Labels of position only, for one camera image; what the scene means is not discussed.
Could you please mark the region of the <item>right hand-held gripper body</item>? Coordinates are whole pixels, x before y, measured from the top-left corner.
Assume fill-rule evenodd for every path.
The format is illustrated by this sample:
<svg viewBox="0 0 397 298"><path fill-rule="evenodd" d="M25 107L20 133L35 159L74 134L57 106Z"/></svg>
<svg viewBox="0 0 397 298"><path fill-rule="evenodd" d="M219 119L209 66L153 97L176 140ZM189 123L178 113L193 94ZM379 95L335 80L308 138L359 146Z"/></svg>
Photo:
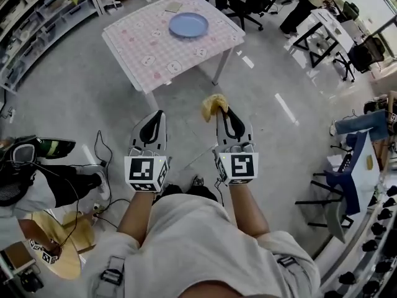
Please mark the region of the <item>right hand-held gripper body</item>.
<svg viewBox="0 0 397 298"><path fill-rule="evenodd" d="M247 184L258 176L259 154L254 144L222 145L213 149L220 180L226 185Z"/></svg>

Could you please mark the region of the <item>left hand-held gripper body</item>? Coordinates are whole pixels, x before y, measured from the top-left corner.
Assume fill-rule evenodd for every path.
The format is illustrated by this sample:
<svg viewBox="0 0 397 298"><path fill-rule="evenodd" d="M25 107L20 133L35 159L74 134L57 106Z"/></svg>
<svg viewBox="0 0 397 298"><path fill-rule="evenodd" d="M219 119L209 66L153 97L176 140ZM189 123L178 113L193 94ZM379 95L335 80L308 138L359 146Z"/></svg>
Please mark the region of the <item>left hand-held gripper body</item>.
<svg viewBox="0 0 397 298"><path fill-rule="evenodd" d="M124 157L125 182L135 192L162 193L169 171L163 143L147 144L133 139Z"/></svg>

